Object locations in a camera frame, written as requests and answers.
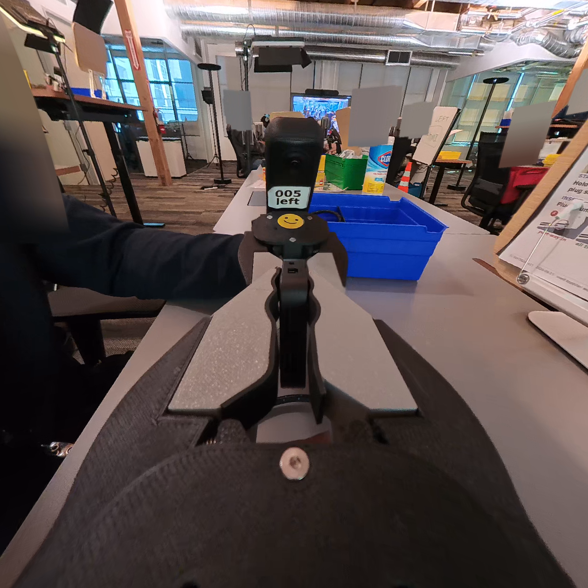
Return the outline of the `television screen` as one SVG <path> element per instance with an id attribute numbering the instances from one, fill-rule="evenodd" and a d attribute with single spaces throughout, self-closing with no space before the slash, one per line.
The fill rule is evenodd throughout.
<path id="1" fill-rule="evenodd" d="M 351 96 L 313 96 L 300 93 L 291 94 L 292 111 L 311 116 L 316 120 L 331 116 L 336 111 L 349 107 Z"/>

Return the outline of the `black office chair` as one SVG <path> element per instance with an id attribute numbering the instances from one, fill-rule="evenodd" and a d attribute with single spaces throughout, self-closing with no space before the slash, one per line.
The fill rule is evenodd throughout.
<path id="1" fill-rule="evenodd" d="M 515 202 L 502 201 L 511 175 L 510 168 L 499 168 L 505 140 L 505 135 L 481 132 L 473 180 L 461 200 L 461 207 L 480 217 L 480 228 L 489 232 L 496 221 L 507 224 L 515 209 Z"/>

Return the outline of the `blue plastic bin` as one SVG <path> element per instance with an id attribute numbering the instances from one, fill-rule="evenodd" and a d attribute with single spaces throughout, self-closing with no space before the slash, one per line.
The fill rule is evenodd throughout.
<path id="1" fill-rule="evenodd" d="M 447 226 L 401 197 L 315 193 L 309 208 L 338 210 L 330 223 L 348 254 L 348 276 L 418 281 Z"/>

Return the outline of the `wipes canister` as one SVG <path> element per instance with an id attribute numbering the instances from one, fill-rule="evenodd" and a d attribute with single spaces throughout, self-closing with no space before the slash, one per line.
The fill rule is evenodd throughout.
<path id="1" fill-rule="evenodd" d="M 367 164 L 362 185 L 364 195 L 382 195 L 389 170 L 393 144 L 372 146 L 367 153 Z"/>

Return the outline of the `red bag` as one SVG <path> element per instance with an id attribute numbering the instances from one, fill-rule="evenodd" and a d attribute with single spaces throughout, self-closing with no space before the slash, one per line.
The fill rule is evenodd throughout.
<path id="1" fill-rule="evenodd" d="M 547 174 L 545 166 L 513 166 L 509 171 L 509 179 L 500 200 L 501 205 L 517 202 L 522 191 L 533 189 Z"/>

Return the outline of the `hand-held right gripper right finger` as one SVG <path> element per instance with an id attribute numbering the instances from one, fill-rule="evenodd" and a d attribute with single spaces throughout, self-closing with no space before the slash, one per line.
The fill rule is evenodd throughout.
<path id="1" fill-rule="evenodd" d="M 417 415 L 417 404 L 371 315 L 314 270 L 309 389 L 317 422 Z"/>

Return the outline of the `black studio light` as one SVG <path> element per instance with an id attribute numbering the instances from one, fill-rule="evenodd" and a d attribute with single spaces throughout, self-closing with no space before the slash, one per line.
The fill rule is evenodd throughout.
<path id="1" fill-rule="evenodd" d="M 255 73 L 291 73 L 293 66 L 306 68 L 312 62 L 302 41 L 260 40 L 252 48 Z"/>

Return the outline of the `black leg standing desk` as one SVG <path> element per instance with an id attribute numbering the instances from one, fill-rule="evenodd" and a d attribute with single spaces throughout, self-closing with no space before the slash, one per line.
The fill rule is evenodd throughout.
<path id="1" fill-rule="evenodd" d="M 32 95 L 36 106 L 45 111 L 51 120 L 78 122 L 86 143 L 85 152 L 91 158 L 92 166 L 102 189 L 102 199 L 107 204 L 111 215 L 115 217 L 114 205 L 84 125 L 85 122 L 100 122 L 103 124 L 131 218 L 136 224 L 143 224 L 134 188 L 114 128 L 116 123 L 138 122 L 137 112 L 142 111 L 141 107 L 52 89 L 33 88 Z"/>

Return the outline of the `wooden post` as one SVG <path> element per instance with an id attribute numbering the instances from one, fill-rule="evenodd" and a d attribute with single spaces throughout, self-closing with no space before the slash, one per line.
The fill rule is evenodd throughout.
<path id="1" fill-rule="evenodd" d="M 172 186 L 172 177 L 166 158 L 164 143 L 156 120 L 156 109 L 153 104 L 150 81 L 146 73 L 145 59 L 136 26 L 132 2 L 114 1 L 114 5 L 144 116 L 146 133 L 151 147 L 156 174 L 163 187 L 170 187 Z"/>

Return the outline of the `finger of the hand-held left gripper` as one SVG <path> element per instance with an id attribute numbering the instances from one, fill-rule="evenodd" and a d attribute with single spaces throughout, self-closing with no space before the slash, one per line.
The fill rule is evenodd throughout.
<path id="1" fill-rule="evenodd" d="M 321 276 L 338 291 L 346 292 L 344 284 L 346 278 L 344 277 L 342 281 L 334 256 L 330 252 L 320 252 L 310 257 L 307 260 L 307 268 L 310 273 Z"/>
<path id="2" fill-rule="evenodd" d="M 282 259 L 269 252 L 255 252 L 252 288 L 275 288 L 275 277 L 282 268 Z"/>

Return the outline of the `whiteboard easel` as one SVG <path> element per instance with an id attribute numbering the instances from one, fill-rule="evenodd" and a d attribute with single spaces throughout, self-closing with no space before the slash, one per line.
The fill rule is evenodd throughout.
<path id="1" fill-rule="evenodd" d="M 412 155 L 412 162 L 433 165 L 454 127 L 461 109 L 458 107 L 435 107 L 428 133 L 421 137 Z"/>

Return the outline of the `green plastic bin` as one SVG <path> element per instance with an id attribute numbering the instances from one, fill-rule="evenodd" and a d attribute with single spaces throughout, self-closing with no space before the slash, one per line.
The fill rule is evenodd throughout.
<path id="1" fill-rule="evenodd" d="M 336 155 L 325 156 L 325 179 L 328 183 L 343 190 L 362 190 L 368 158 L 342 158 Z"/>

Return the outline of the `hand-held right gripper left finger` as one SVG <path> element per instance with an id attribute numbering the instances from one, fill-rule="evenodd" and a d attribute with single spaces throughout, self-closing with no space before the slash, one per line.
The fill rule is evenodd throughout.
<path id="1" fill-rule="evenodd" d="M 168 404 L 168 411 L 253 426 L 277 398 L 277 286 L 270 268 L 216 311 Z"/>

